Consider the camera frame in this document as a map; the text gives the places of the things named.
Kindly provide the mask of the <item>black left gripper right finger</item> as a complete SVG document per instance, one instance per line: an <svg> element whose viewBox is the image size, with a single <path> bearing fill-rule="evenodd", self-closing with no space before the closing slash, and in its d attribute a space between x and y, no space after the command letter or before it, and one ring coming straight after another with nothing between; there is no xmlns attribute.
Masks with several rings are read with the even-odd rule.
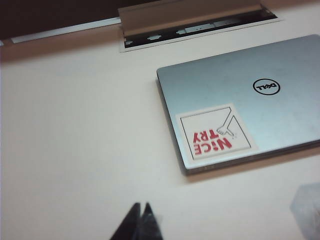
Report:
<svg viewBox="0 0 320 240"><path fill-rule="evenodd" d="M148 202L139 221L139 239L163 240L161 229Z"/></svg>

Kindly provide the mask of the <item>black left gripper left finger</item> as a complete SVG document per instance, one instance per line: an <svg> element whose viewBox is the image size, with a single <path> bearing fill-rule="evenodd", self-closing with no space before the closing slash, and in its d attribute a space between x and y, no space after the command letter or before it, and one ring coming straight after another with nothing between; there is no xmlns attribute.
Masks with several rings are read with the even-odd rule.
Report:
<svg viewBox="0 0 320 240"><path fill-rule="evenodd" d="M136 202L132 205L110 240L135 240L140 216L141 204Z"/></svg>

